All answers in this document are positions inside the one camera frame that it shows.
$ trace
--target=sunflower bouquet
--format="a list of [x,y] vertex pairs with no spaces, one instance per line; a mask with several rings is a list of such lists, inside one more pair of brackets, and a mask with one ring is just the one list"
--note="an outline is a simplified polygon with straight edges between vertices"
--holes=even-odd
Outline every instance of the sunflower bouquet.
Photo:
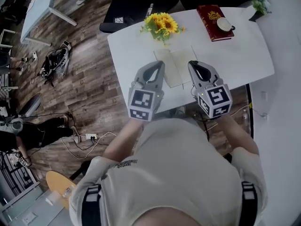
[[154,13],[144,20],[140,32],[150,32],[154,39],[162,41],[170,38],[172,33],[181,33],[185,27],[179,28],[178,23],[167,13]]

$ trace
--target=white desk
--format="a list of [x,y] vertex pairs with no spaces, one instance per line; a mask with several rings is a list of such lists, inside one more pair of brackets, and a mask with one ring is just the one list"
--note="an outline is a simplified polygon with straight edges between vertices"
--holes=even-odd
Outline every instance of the white desk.
[[[244,8],[222,8],[226,18],[236,27],[231,40],[211,42],[206,28],[196,10],[172,14],[186,31],[175,34],[168,41],[171,51],[192,46],[198,61],[215,67],[229,89],[270,76],[274,66],[269,50],[257,23],[241,16]],[[139,68],[156,61],[153,51],[166,48],[155,41],[150,33],[139,33],[143,22],[108,36],[116,73],[127,104],[128,90]],[[192,83],[170,88],[163,83],[164,98],[158,112],[194,102],[190,91]]]
[[68,23],[72,24],[73,26],[76,26],[77,23],[70,19],[68,16],[64,15],[60,11],[53,8],[55,0],[34,0],[33,6],[27,11],[26,18],[24,21],[24,25],[22,28],[21,33],[21,43],[24,42],[24,40],[27,41],[33,41],[36,43],[41,43],[47,46],[51,46],[51,43],[47,41],[43,41],[36,38],[31,38],[28,35],[30,34],[31,29],[34,28],[34,26],[45,16],[48,12],[53,13],[54,15],[60,17],[61,19],[67,21]]

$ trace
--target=coffee cup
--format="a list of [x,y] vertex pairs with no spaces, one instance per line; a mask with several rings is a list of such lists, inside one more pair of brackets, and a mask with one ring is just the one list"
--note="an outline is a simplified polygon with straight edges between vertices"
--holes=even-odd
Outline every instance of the coffee cup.
[[230,22],[225,18],[225,17],[220,17],[216,21],[217,26],[219,27],[220,30],[224,32],[229,32],[232,30],[235,30],[235,27],[230,24]]

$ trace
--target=black strap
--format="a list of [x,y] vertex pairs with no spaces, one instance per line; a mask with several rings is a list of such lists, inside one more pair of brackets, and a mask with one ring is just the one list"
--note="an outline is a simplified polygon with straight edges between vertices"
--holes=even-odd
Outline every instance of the black strap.
[[81,209],[81,223],[82,226],[101,226],[99,192],[102,186],[100,184],[90,186],[84,197]]
[[239,226],[253,226],[257,217],[257,193],[252,183],[242,182],[243,200]]

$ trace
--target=light blue table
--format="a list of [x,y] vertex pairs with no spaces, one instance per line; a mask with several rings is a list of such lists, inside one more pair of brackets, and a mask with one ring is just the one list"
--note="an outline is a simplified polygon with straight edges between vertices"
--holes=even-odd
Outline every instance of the light blue table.
[[60,17],[61,19],[67,21],[73,26],[77,25],[77,22],[61,13],[60,11],[53,8],[55,0],[34,0],[33,6],[28,10],[26,18],[24,21],[22,33],[21,33],[21,43],[28,43],[33,41],[43,45],[51,46],[51,43],[43,41],[37,38],[30,37],[30,31],[34,26],[48,13],[53,13],[54,15]]

